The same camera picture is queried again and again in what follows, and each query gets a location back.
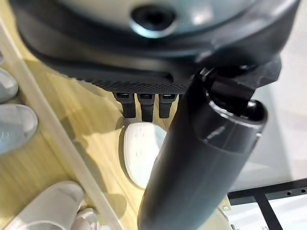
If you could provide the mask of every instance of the light wood surface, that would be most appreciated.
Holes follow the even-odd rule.
[[[126,176],[123,161],[124,126],[141,120],[137,103],[137,118],[124,119],[121,105],[110,92],[86,82],[60,76],[33,57],[22,44],[7,4],[1,4],[5,24],[24,61],[55,115],[66,130],[101,191],[126,230],[137,229],[137,215],[143,190]],[[157,100],[153,122],[167,130],[177,103],[171,109],[170,119],[158,118]]]

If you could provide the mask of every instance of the gray metal dome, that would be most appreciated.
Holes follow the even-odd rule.
[[[124,31],[158,38],[195,32],[224,22],[250,7],[257,0],[60,0],[76,13],[93,21]],[[131,20],[137,7],[154,5],[170,9],[176,21],[167,30],[153,32]]]

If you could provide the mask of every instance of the gray slipper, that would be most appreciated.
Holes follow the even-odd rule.
[[[0,104],[12,99],[17,92],[18,84],[14,77],[0,68]]]
[[[26,144],[37,130],[33,110],[21,104],[0,105],[0,154]]]

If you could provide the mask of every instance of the black metal frame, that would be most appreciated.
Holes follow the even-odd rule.
[[[307,194],[307,179],[230,192],[231,205],[257,202],[270,230],[283,230],[269,200]]]

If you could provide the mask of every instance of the white slipper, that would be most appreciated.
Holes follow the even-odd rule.
[[[166,132],[152,123],[134,123],[124,137],[124,159],[130,179],[145,189]]]
[[[18,84],[15,78],[4,69],[0,68],[0,104],[16,96]]]
[[[100,226],[94,209],[86,208],[79,212],[71,230],[111,230],[109,226]]]
[[[70,230],[84,199],[82,188],[65,181],[38,195],[5,230]]]
[[[0,154],[27,143],[37,130],[33,110],[21,104],[0,105]]]

